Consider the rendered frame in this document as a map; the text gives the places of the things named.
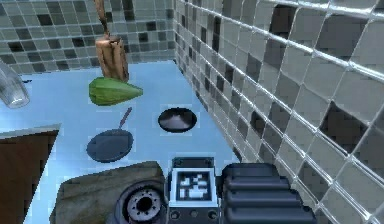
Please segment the brown wooden cabinet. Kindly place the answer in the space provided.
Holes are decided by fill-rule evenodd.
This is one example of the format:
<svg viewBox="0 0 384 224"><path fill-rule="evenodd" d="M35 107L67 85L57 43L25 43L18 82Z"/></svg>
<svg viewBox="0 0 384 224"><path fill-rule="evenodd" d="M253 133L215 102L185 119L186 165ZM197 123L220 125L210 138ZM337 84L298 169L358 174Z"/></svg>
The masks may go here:
<svg viewBox="0 0 384 224"><path fill-rule="evenodd" d="M49 216L32 218L60 124L0 132L0 224L51 224Z"/></svg>

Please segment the brown stone slab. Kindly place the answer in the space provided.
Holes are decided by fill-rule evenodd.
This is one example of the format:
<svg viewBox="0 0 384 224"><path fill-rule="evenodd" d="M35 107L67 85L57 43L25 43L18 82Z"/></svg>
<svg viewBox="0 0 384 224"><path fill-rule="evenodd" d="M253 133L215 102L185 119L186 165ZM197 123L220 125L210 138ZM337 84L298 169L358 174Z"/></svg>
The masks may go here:
<svg viewBox="0 0 384 224"><path fill-rule="evenodd" d="M155 161L110 169L69 179L60 185L50 224L105 224L123 191L139 181L164 183Z"/></svg>

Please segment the dark frying pan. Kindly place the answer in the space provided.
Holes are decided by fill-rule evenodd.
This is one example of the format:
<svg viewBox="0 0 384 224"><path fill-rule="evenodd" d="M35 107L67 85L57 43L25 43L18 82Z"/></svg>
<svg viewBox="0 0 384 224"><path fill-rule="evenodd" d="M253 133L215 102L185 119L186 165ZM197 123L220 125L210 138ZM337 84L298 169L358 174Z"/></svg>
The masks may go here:
<svg viewBox="0 0 384 224"><path fill-rule="evenodd" d="M123 129L131 111L132 108L129 107L120 120L118 128L103 131L88 142L86 152L91 159L96 162L111 163L122 159L131 151L133 135Z"/></svg>

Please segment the black round bowl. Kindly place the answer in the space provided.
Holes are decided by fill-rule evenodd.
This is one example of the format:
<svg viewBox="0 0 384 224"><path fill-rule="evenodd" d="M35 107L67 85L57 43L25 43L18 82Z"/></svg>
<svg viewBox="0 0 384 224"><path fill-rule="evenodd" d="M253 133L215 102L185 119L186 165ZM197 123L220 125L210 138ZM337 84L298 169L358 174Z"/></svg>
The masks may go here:
<svg viewBox="0 0 384 224"><path fill-rule="evenodd" d="M169 108L158 117L159 126L166 132L184 133L197 123L197 116L188 108Z"/></svg>

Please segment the green squash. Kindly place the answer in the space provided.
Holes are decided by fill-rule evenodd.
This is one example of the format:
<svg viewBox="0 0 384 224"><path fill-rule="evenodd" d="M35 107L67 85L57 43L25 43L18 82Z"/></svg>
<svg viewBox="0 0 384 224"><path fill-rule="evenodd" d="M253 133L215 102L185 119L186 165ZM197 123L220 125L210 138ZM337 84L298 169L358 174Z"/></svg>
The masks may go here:
<svg viewBox="0 0 384 224"><path fill-rule="evenodd" d="M143 94L143 89L113 78L97 77L89 83L89 98L98 106L112 106Z"/></svg>

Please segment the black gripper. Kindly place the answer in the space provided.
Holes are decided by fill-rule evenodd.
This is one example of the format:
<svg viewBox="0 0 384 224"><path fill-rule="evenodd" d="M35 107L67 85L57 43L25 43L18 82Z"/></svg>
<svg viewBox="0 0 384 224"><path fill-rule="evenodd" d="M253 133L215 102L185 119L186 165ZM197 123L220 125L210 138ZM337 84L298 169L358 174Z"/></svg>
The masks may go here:
<svg viewBox="0 0 384 224"><path fill-rule="evenodd" d="M163 183L140 181L128 186L115 204L114 224L166 224Z"/></svg>

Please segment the clear glass cup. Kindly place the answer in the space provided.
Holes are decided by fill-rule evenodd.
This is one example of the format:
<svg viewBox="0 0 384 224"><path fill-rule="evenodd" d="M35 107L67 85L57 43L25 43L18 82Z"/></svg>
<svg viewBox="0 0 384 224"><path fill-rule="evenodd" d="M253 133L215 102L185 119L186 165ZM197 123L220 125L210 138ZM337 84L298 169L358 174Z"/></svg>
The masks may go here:
<svg viewBox="0 0 384 224"><path fill-rule="evenodd" d="M0 59L0 99L11 109L30 102L28 91L21 77Z"/></svg>

